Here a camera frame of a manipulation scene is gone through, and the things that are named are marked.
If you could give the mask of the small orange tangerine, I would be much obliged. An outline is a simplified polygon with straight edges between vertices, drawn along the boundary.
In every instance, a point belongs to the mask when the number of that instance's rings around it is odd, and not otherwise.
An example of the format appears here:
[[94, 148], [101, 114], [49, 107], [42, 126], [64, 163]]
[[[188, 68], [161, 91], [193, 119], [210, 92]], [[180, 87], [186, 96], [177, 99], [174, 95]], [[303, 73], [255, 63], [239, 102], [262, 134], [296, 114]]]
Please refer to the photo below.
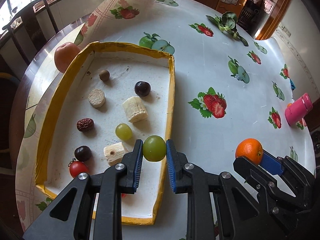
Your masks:
[[259, 165], [263, 158], [263, 147], [257, 139], [247, 138], [237, 146], [235, 157], [246, 157], [255, 165]]

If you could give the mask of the green grape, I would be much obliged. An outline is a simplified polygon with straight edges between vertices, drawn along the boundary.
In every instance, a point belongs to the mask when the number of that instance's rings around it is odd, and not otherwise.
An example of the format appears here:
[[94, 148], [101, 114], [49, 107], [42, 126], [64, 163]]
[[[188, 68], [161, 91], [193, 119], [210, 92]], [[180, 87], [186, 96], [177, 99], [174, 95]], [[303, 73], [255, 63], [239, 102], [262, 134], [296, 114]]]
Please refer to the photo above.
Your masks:
[[116, 127], [115, 134], [122, 141], [127, 141], [133, 136], [130, 126], [125, 123], [121, 123]]
[[143, 155], [144, 158], [151, 162], [161, 161], [166, 155], [166, 144], [162, 137], [151, 135], [144, 141]]

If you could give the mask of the red jujube date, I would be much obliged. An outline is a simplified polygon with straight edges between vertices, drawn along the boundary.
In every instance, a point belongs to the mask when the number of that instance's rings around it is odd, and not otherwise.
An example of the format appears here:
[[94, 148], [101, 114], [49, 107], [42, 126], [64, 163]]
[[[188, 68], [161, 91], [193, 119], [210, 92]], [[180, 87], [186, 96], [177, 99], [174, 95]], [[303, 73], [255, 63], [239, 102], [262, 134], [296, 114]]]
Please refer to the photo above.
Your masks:
[[94, 128], [94, 121], [91, 118], [83, 118], [76, 123], [76, 127], [80, 132], [88, 132]]

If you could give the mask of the white banana chunk cube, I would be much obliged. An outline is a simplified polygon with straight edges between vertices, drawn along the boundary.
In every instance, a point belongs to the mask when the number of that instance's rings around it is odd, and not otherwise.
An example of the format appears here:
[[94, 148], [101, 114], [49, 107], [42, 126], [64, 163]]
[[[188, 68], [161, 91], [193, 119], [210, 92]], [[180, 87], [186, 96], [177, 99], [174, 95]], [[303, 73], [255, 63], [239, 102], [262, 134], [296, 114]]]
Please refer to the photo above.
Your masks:
[[146, 119], [148, 112], [138, 96], [132, 96], [122, 103], [125, 115], [130, 123], [135, 123]]

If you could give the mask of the round banana slice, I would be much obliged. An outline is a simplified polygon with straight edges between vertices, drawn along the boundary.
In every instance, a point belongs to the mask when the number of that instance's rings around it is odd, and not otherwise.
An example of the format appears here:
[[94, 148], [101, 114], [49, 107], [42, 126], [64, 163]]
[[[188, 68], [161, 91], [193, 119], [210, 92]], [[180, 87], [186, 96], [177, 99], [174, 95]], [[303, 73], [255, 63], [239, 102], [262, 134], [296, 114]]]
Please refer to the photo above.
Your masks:
[[105, 94], [101, 89], [94, 89], [88, 95], [88, 101], [94, 108], [100, 108], [105, 103]]

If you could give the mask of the cherry tomato with stem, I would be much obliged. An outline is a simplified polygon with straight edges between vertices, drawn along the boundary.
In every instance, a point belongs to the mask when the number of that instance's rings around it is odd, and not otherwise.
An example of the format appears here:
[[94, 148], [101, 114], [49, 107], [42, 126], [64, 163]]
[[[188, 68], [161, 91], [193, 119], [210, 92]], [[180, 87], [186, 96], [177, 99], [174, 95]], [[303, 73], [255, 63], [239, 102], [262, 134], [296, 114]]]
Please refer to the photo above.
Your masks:
[[68, 164], [69, 172], [72, 178], [75, 178], [81, 173], [89, 173], [87, 165], [81, 161], [76, 160], [75, 158]]

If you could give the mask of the pink thermos bottle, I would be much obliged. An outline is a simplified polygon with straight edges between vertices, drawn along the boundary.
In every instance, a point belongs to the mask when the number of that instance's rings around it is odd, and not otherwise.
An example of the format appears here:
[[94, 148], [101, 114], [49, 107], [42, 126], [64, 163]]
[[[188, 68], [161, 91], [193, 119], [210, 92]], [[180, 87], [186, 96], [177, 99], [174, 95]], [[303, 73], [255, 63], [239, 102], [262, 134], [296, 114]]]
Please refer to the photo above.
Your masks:
[[294, 126], [313, 109], [313, 104], [308, 93], [304, 93], [295, 102], [285, 109], [285, 119], [290, 126]]

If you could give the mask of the fruit-print tablecloth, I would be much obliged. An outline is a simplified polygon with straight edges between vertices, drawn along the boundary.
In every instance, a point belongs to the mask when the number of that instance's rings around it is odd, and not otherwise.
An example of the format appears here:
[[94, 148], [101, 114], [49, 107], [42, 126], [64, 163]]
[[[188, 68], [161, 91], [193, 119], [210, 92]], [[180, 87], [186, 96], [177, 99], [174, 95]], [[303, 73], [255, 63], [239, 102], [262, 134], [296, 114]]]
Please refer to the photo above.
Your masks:
[[[215, 10], [193, 0], [104, 0], [87, 22], [67, 35], [81, 51], [93, 42], [123, 42], [174, 57], [175, 96], [171, 135], [178, 152], [204, 171], [230, 173], [256, 197], [233, 167], [237, 146], [257, 139], [274, 157], [289, 156], [315, 174], [315, 158], [307, 129], [290, 126], [285, 109], [293, 99], [283, 77], [285, 61], [273, 38], [253, 40], [241, 30], [248, 46], [222, 33], [206, 18]], [[24, 231], [54, 200], [35, 185], [37, 145], [45, 115], [64, 73], [49, 53], [31, 86], [29, 123], [16, 168], [16, 198]], [[302, 239], [319, 239], [311, 225]]]

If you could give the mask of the white yellow-rimmed tray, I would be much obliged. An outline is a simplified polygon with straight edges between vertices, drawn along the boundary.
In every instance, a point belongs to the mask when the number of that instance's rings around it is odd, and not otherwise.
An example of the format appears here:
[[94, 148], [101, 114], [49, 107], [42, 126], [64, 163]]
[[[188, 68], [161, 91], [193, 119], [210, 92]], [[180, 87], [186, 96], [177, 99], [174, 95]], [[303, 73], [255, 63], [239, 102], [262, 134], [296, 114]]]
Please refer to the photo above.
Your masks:
[[[102, 70], [110, 72], [108, 81], [99, 78]], [[122, 103], [135, 96], [135, 84], [148, 82], [150, 94], [142, 99], [148, 112], [144, 120], [130, 123]], [[89, 93], [101, 89], [105, 103], [94, 108]], [[35, 185], [45, 195], [55, 198], [72, 180], [68, 164], [74, 150], [82, 145], [92, 150], [87, 162], [90, 174], [104, 172], [109, 164], [104, 147], [120, 142], [116, 127], [125, 123], [132, 130], [123, 142], [128, 151], [137, 139], [151, 135], [169, 139], [175, 96], [174, 57], [166, 52], [123, 42], [93, 42], [73, 60], [61, 78], [49, 103], [40, 131], [35, 164]], [[76, 123], [91, 118], [94, 128], [80, 132]]]

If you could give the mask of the green leafy vegetable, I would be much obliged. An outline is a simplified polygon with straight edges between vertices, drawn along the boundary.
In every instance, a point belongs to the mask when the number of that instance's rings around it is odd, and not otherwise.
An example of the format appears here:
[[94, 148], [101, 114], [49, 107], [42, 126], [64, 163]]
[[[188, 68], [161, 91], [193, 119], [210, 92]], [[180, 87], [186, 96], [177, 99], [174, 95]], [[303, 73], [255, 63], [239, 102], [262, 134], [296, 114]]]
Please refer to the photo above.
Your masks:
[[212, 24], [216, 25], [222, 33], [226, 32], [234, 40], [241, 41], [244, 46], [248, 46], [247, 40], [239, 34], [236, 28], [236, 24], [238, 22], [236, 13], [227, 11], [222, 14], [221, 17], [217, 15], [215, 17], [206, 15], [206, 18], [208, 18]]

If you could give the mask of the peach behind tray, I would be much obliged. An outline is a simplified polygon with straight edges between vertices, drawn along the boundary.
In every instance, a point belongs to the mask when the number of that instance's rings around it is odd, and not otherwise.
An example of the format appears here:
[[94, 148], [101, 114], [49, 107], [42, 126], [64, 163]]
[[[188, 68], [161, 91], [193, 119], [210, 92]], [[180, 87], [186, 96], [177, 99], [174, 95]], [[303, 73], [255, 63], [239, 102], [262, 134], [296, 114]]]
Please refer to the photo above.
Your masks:
[[66, 42], [57, 47], [54, 53], [54, 62], [57, 70], [64, 73], [79, 53], [80, 49], [72, 42]]

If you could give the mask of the dark wooden chair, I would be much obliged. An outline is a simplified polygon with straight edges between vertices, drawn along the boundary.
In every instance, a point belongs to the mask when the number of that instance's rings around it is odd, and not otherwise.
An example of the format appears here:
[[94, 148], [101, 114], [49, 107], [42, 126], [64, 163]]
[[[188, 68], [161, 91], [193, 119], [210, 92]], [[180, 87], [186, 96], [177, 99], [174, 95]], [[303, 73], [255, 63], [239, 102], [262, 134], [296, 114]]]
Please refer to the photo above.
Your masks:
[[1, 38], [1, 62], [5, 62], [19, 79], [29, 66], [33, 57], [49, 41], [37, 18], [35, 6], [39, 4], [47, 12], [54, 34], [59, 32], [48, 0], [34, 0], [18, 11], [2, 27], [7, 33]]

